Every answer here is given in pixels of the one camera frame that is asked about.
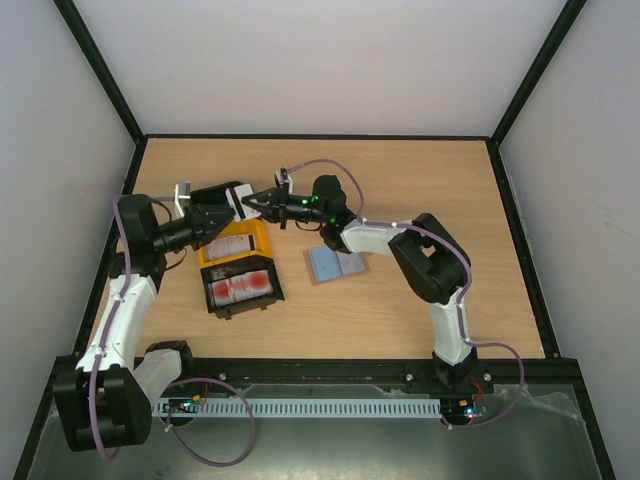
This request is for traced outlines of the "brown leather card holder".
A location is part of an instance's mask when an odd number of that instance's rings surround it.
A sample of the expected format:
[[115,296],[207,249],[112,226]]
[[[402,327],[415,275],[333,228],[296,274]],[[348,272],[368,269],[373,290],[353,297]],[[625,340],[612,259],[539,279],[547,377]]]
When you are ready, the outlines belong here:
[[365,272],[355,275],[343,276],[338,263],[336,251],[329,249],[326,246],[314,247],[306,250],[303,253],[305,264],[309,273],[310,282],[312,285],[325,284],[328,282],[337,281],[340,279],[361,275],[370,271],[367,258],[363,254],[359,254],[367,269]]

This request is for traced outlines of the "white credit card black stripe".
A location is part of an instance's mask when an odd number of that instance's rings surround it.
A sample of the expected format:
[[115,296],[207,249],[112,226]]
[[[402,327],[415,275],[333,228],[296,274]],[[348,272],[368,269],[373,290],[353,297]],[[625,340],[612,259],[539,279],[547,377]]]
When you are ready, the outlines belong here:
[[367,269],[363,258],[359,254],[338,252],[337,258],[343,276],[360,274]]

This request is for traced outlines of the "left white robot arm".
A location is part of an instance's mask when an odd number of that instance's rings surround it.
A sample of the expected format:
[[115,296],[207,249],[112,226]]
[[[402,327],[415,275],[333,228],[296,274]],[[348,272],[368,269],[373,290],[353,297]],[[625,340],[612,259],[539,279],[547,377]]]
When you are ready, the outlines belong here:
[[181,217],[161,224],[157,203],[145,194],[113,203],[122,250],[111,264],[106,308],[85,354],[53,385],[74,452],[96,450],[110,460],[118,448],[144,443],[153,405],[180,377],[190,355],[186,342],[168,342],[147,352],[140,365],[134,363],[142,327],[168,269],[167,254],[210,243],[235,212],[223,205],[186,205]]

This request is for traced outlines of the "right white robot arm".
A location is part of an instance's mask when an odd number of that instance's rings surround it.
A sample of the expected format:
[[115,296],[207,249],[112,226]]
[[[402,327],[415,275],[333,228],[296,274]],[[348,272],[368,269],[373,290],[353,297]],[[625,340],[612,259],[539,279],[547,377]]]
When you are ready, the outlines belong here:
[[431,214],[405,223],[359,217],[335,175],[321,175],[308,196],[295,195],[286,170],[272,188],[245,195],[241,204],[284,229],[288,222],[316,223],[325,245],[344,254],[392,257],[410,289],[429,305],[434,332],[434,375],[445,390],[471,379],[477,353],[466,333],[464,298],[471,283],[470,260]]

